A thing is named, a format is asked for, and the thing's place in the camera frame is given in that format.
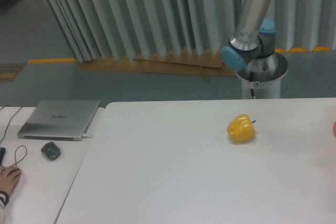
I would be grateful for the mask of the person's hand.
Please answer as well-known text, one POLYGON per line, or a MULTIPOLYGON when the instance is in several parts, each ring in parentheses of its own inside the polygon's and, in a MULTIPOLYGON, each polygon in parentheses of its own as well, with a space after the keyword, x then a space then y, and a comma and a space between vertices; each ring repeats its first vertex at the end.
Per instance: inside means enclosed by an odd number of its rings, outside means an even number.
POLYGON ((1 167, 0 175, 0 188, 2 192, 5 192, 8 196, 11 195, 16 184, 20 180, 22 175, 22 170, 11 166, 11 167, 1 167))

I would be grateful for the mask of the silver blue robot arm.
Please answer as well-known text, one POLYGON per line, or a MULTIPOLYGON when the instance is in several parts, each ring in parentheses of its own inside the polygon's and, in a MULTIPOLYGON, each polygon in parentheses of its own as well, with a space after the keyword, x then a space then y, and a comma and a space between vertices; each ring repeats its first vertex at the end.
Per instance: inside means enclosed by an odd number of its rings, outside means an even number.
POLYGON ((238 71, 276 49, 315 47, 335 49, 335 0, 244 0, 221 54, 238 71))

